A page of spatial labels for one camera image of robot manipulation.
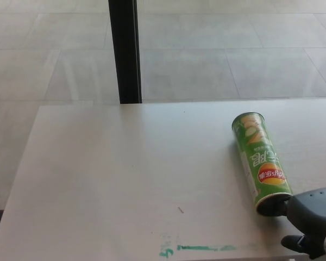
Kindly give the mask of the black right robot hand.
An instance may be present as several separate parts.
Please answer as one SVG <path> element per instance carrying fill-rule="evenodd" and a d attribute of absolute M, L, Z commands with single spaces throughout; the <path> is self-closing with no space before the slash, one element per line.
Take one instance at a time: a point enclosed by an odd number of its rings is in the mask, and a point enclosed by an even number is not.
<path fill-rule="evenodd" d="M 326 188 L 281 200 L 276 213 L 285 216 L 302 233 L 283 237 L 283 247 L 307 254 L 311 260 L 326 260 Z"/>

